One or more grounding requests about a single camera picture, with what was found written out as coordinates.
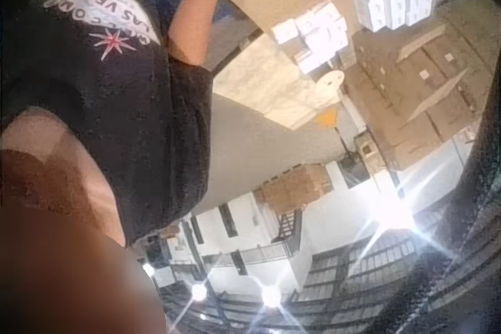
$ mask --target black post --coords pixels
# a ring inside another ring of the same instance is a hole
[[[207,294],[214,301],[214,304],[216,306],[216,310],[218,311],[218,316],[220,317],[220,319],[223,321],[223,323],[226,326],[229,326],[229,320],[226,317],[225,312],[222,310],[221,305],[219,304],[218,296],[216,295],[214,289],[212,288],[212,284],[209,281],[209,278],[207,277],[207,273],[205,272],[204,263],[202,262],[202,259],[200,258],[200,255],[198,253],[198,249],[196,248],[196,245],[195,245],[195,241],[193,240],[193,233],[192,233],[191,227],[189,226],[188,223],[186,223],[185,221],[182,221],[182,229],[185,232],[186,240],[188,241],[189,250],[191,250],[191,254],[193,255],[193,258],[195,259],[195,263],[198,266],[198,269],[200,270],[200,273],[202,274],[202,278],[205,281],[205,286],[207,287]]]

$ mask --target white wall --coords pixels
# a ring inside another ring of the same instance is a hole
[[[229,253],[249,250],[271,243],[273,237],[269,218],[263,217],[252,192],[228,202],[238,236],[229,238],[221,214],[216,207],[196,216],[204,244],[198,245],[200,254]]]
[[[380,197],[372,179],[348,189],[336,162],[326,165],[333,191],[314,203],[303,213],[303,227],[311,241],[312,253],[325,252],[345,246],[372,235],[377,228],[372,221],[375,203]]]
[[[301,231],[301,248],[299,252],[290,259],[290,266],[296,278],[297,291],[301,292],[305,285],[306,278],[312,267],[312,246],[309,240],[309,234],[303,226]]]
[[[397,173],[405,204],[413,213],[435,203],[456,187],[470,150],[471,145],[454,138],[409,169]],[[309,204],[303,213],[303,226],[313,254],[372,235],[377,228],[373,219],[380,205],[380,192],[387,195],[394,190],[387,171],[378,173],[375,180],[371,178],[348,189],[336,162],[327,164],[326,168],[334,190]]]
[[[463,173],[462,160],[469,152],[469,145],[457,141],[455,146],[454,141],[449,140],[420,162],[398,172],[405,203],[413,213],[430,206],[457,186]]]
[[[295,274],[287,259],[246,265],[246,269],[249,275],[238,275],[235,267],[213,268],[209,273],[209,280],[216,293],[226,291],[261,295],[260,284],[271,286],[277,283],[284,294],[298,289]]]

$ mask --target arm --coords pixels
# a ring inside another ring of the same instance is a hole
[[[218,0],[181,0],[168,31],[169,54],[194,66],[204,64]]]

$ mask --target skin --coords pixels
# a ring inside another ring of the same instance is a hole
[[[204,62],[216,1],[182,0],[166,37],[176,59]],[[153,283],[123,248],[113,189],[65,123],[24,111],[1,156],[0,282],[14,332],[166,333]]]
[[[207,53],[212,16],[217,0],[181,0],[166,36],[168,52],[191,65],[202,65]],[[13,150],[33,156],[44,167],[49,180],[65,181],[51,201],[51,210],[77,218],[100,230],[124,246],[124,233],[110,184],[85,147],[58,117],[40,108],[19,115],[2,134],[2,151]],[[2,164],[14,163],[9,156]],[[34,189],[44,195],[45,179],[36,179],[24,169],[23,179],[34,181]]]

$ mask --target shirt sleeve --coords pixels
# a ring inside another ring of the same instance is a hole
[[[204,197],[211,154],[212,73],[170,58],[174,208],[186,214]]]

